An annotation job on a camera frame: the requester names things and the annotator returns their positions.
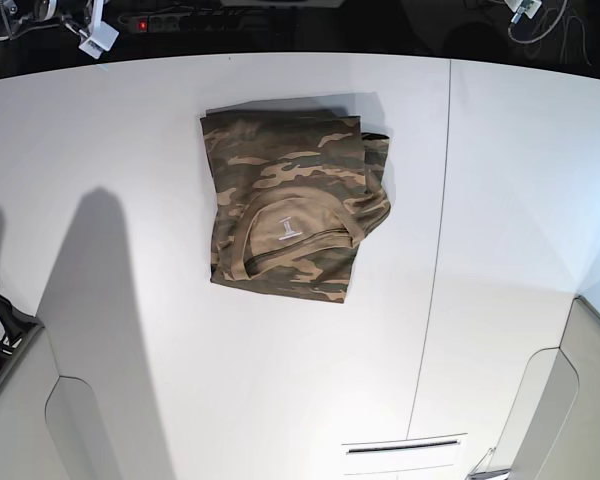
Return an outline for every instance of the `white table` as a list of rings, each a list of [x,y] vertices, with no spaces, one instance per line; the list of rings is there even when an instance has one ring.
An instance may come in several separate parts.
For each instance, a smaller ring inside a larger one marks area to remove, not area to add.
[[[208,281],[199,117],[299,97],[392,137],[393,210],[342,306]],[[258,54],[0,81],[1,290],[40,305],[128,478],[332,479],[342,443],[467,433],[455,469],[426,473],[460,478],[497,443],[529,357],[560,340],[600,241],[595,192],[593,80]]]

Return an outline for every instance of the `white plug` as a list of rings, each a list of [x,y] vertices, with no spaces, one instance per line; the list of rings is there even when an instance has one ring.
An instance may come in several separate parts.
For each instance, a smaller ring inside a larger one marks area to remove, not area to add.
[[[522,15],[533,18],[542,6],[542,0],[504,0],[504,2],[514,12],[511,23],[518,23]]]

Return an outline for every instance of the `camouflage fabric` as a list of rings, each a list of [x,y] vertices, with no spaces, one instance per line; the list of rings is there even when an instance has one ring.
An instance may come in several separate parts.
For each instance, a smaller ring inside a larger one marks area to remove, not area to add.
[[[211,281],[343,303],[358,245],[389,214],[389,138],[319,112],[201,122],[218,203]]]

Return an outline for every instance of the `power strip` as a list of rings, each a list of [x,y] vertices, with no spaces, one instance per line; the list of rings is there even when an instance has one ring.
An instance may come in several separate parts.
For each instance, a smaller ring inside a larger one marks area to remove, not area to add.
[[[176,33],[190,31],[237,30],[241,25],[239,15],[222,10],[198,12],[156,13],[126,17],[129,33]]]

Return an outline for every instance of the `camouflage t-shirt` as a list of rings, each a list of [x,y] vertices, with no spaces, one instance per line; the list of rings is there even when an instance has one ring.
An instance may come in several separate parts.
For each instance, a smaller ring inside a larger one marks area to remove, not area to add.
[[[343,303],[358,245],[389,214],[388,137],[326,114],[217,113],[202,129],[218,203],[211,281]]]

